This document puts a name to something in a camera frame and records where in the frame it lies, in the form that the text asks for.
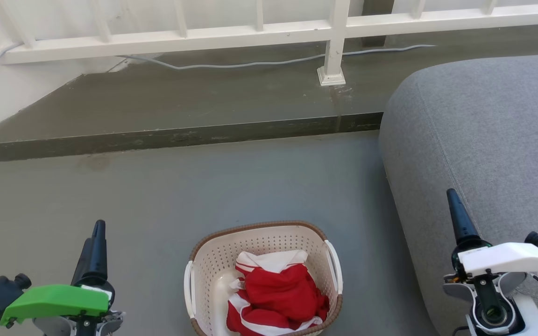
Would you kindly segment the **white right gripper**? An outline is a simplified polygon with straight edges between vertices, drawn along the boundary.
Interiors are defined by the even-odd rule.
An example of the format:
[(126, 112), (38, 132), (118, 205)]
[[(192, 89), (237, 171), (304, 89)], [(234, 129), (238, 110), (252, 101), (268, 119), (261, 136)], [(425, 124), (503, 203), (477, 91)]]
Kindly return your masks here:
[[(455, 189), (447, 189), (451, 223), (457, 245), (480, 239), (476, 227)], [(502, 243), (480, 247), (458, 254), (459, 262), (469, 277), (497, 273), (533, 273), (538, 276), (538, 247), (531, 243)]]

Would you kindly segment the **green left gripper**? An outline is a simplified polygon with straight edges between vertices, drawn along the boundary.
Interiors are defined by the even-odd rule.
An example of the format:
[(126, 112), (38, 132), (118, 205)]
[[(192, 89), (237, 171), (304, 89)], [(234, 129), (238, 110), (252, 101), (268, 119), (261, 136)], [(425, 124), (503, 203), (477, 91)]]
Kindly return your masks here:
[(28, 288), (0, 314), (1, 326), (24, 323), (27, 319), (49, 317), (93, 317), (107, 314), (115, 299), (115, 289), (108, 281), (81, 280), (85, 268), (107, 278), (106, 222), (95, 223), (92, 237), (84, 241), (71, 285), (53, 284)]

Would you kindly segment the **red garment with striped cuffs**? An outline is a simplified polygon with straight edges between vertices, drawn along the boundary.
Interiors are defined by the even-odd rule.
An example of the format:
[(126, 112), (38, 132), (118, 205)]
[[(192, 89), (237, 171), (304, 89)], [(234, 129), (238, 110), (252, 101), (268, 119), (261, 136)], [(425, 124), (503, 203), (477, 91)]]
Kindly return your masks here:
[(295, 321), (305, 321), (320, 310), (326, 315), (329, 298), (318, 289), (305, 265), (308, 253), (290, 250), (255, 255), (241, 252), (235, 269), (243, 277), (233, 283), (236, 291), (244, 290), (257, 308), (274, 310)]

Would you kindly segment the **grey fabric sofa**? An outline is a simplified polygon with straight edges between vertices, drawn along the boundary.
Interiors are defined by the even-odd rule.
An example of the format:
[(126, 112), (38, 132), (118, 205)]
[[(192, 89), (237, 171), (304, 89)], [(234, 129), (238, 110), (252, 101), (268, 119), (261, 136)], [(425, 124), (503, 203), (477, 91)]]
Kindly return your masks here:
[(442, 287), (456, 247), (447, 189), (493, 245), (538, 232), (538, 55), (415, 72), (387, 104), (379, 145), (425, 308), (451, 336), (470, 305)]

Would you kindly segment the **cream perforated laundry basket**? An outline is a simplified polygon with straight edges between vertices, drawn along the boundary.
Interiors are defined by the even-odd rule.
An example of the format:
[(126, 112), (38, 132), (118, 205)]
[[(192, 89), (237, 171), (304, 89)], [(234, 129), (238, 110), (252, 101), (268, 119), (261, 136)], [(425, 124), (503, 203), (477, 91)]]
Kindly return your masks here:
[(239, 336), (227, 328), (230, 282), (241, 277), (236, 259), (241, 252), (265, 254), (289, 250), (308, 253), (306, 266), (318, 289), (329, 298), (326, 321), (287, 336), (319, 336), (342, 308), (342, 270), (334, 246), (315, 225), (300, 220), (255, 223), (214, 232), (190, 254), (184, 273), (184, 296), (197, 336)]

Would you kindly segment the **white railing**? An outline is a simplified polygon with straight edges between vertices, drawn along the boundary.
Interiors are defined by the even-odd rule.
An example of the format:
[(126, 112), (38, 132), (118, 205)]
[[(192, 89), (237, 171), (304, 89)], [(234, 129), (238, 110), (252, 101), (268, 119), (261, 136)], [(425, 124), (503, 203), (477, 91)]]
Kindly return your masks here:
[(174, 0), (177, 30), (113, 34), (100, 0), (88, 0), (95, 36), (36, 40), (6, 0), (0, 0), (2, 21), (11, 24), (21, 41), (2, 53), (2, 61), (22, 64), (107, 56), (136, 59), (137, 55), (154, 53), (325, 41), (325, 61), (317, 73), (322, 86), (334, 86), (345, 83), (341, 60), (349, 38), (538, 25), (538, 4), (501, 7), (498, 0), (485, 0), (480, 8), (425, 11), (427, 0), (416, 0), (408, 13), (350, 17), (349, 3), (350, 0), (333, 0), (326, 21), (269, 24), (263, 20), (263, 1), (255, 0), (253, 26), (188, 28), (182, 0)]

